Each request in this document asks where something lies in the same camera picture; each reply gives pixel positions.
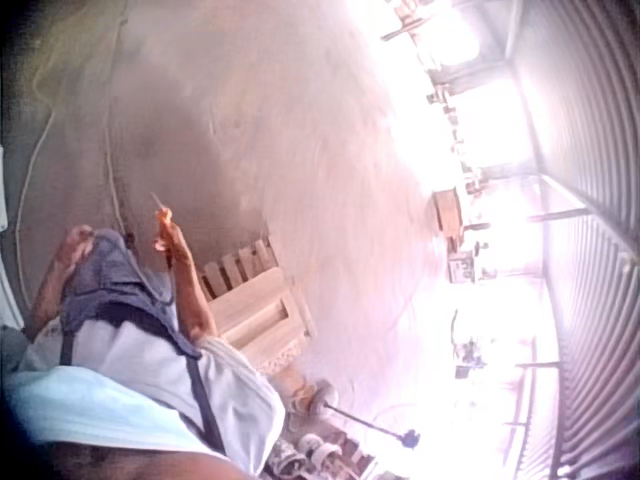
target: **hand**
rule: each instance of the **hand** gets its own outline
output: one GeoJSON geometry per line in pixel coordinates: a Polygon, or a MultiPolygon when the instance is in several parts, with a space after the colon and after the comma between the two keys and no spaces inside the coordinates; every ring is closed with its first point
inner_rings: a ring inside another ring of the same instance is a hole
{"type": "Polygon", "coordinates": [[[169,250],[173,259],[182,264],[192,264],[193,256],[187,245],[182,230],[171,220],[171,210],[166,207],[156,212],[158,219],[158,235],[154,247],[160,252],[169,250]]]}
{"type": "Polygon", "coordinates": [[[79,225],[69,230],[53,257],[54,264],[65,276],[73,273],[76,265],[84,260],[93,248],[95,232],[88,225],[79,225]]]}

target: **corrugated metal wall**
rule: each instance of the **corrugated metal wall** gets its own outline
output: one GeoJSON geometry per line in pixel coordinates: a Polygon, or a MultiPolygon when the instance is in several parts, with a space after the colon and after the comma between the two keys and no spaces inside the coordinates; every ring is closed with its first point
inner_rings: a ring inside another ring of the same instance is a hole
{"type": "MultiPolygon", "coordinates": [[[[632,2],[525,3],[514,67],[532,113],[541,168],[595,205],[636,246],[639,55],[632,2]]],[[[550,189],[543,195],[547,209],[565,207],[550,189]]],[[[637,257],[592,218],[545,225],[544,245],[560,345],[559,423],[546,470],[523,465],[521,473],[628,475],[638,461],[640,428],[637,257]]]]}

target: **person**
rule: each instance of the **person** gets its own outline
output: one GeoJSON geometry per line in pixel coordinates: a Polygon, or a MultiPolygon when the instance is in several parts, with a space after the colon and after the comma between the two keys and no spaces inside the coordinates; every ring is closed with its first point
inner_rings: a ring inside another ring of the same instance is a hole
{"type": "Polygon", "coordinates": [[[182,231],[160,213],[175,292],[118,233],[78,226],[25,329],[3,330],[25,345],[3,359],[8,404],[64,478],[253,478],[282,429],[278,394],[219,337],[182,231]]]}

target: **concrete floor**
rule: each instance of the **concrete floor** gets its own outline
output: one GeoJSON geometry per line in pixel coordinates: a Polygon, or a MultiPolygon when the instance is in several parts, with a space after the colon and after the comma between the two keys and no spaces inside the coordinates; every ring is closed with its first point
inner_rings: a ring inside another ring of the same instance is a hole
{"type": "MultiPolygon", "coordinates": [[[[299,366],[329,378],[354,413],[405,431],[417,409],[434,431],[452,307],[429,191],[450,137],[411,44],[378,40],[397,19],[359,0],[177,5],[65,3],[34,16],[14,47],[3,110],[12,227],[50,124],[21,218],[27,295],[69,225],[119,217],[147,258],[153,191],[200,264],[271,234],[318,327],[299,366]]],[[[13,230],[2,246],[20,297],[13,230]]]]}

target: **man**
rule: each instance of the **man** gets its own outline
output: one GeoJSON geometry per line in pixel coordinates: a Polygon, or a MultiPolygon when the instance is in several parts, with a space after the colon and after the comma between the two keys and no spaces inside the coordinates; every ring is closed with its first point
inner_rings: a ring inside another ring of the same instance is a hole
{"type": "Polygon", "coordinates": [[[167,211],[158,220],[175,302],[116,232],[72,229],[23,331],[9,404],[65,478],[252,478],[284,408],[218,338],[180,228],[167,211]]]}

